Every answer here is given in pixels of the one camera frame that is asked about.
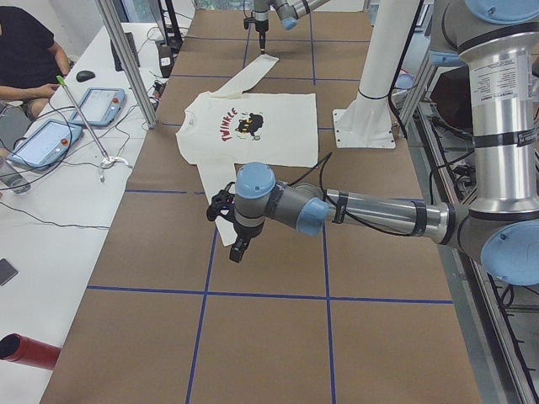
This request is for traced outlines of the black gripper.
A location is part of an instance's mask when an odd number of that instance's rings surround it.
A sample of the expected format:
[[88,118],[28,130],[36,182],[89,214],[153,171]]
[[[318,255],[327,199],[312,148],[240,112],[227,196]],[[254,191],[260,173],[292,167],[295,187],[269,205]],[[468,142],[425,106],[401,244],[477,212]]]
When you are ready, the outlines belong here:
[[241,263],[250,241],[251,237],[237,236],[235,242],[231,245],[229,259],[235,263]]
[[267,33],[267,21],[257,21],[257,32],[259,33],[259,48],[260,54],[266,53],[266,33]]

